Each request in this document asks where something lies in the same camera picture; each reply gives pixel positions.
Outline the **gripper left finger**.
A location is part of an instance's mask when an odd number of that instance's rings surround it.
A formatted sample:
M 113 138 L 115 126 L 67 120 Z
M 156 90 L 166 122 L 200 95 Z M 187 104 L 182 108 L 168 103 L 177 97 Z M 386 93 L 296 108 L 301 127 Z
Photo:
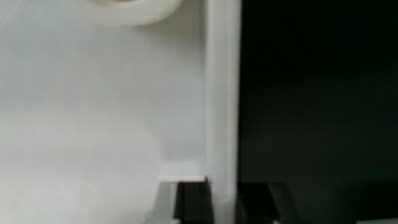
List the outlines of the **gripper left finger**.
M 211 186 L 202 176 L 159 179 L 147 224 L 212 224 Z

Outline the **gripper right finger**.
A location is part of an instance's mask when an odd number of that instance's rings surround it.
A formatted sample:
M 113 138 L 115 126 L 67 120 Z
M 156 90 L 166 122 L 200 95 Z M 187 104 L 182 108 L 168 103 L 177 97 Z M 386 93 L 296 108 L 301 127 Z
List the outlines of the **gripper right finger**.
M 239 183 L 235 224 L 301 224 L 283 183 Z

